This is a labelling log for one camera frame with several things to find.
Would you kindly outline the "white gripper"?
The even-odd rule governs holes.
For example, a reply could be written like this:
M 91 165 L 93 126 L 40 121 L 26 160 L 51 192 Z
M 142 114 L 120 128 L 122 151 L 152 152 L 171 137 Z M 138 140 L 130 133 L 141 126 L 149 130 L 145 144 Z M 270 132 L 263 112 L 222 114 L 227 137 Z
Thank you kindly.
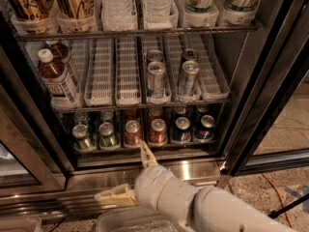
M 142 206 L 176 223 L 189 223 L 198 189 L 181 181 L 165 167 L 157 165 L 154 153 L 144 140 L 140 139 L 139 145 L 141 161 L 146 169 L 137 177 L 134 191 L 129 184 L 122 184 L 99 192 L 94 198 L 103 206 L 116 207 L 135 206 L 138 200 Z

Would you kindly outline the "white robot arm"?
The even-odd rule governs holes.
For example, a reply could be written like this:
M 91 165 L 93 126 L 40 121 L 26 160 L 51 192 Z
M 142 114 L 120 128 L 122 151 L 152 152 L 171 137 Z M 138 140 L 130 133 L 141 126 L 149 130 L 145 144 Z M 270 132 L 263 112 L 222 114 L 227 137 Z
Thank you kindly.
M 139 142 L 144 170 L 134 187 L 122 184 L 99 192 L 103 205 L 140 205 L 167 217 L 181 232 L 297 232 L 261 213 L 229 191 L 215 186 L 196 188 L 157 163 Z

